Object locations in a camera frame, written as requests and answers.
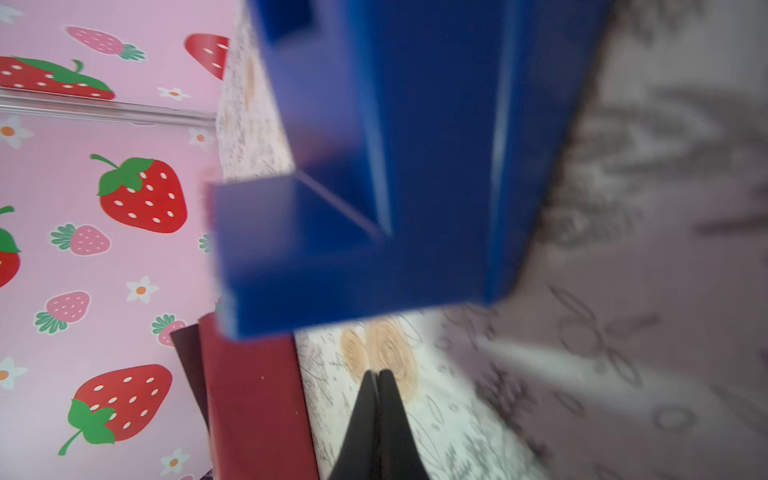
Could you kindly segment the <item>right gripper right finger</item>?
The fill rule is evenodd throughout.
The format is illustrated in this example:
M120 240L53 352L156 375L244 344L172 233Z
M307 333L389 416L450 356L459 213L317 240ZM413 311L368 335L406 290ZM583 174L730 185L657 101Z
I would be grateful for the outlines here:
M380 478L429 480L391 370L379 372Z

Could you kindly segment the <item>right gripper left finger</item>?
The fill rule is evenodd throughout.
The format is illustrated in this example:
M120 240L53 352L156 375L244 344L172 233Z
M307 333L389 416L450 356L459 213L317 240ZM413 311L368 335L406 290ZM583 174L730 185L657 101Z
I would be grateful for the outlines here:
M329 480L371 480L380 476L376 375L361 381L342 447Z

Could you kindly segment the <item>dark red wrapping paper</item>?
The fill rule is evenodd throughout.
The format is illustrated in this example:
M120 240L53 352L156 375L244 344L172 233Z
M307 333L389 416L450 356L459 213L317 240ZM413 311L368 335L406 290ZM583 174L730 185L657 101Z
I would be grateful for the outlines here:
M231 341L209 313L170 338L208 431L213 478L319 478L292 335Z

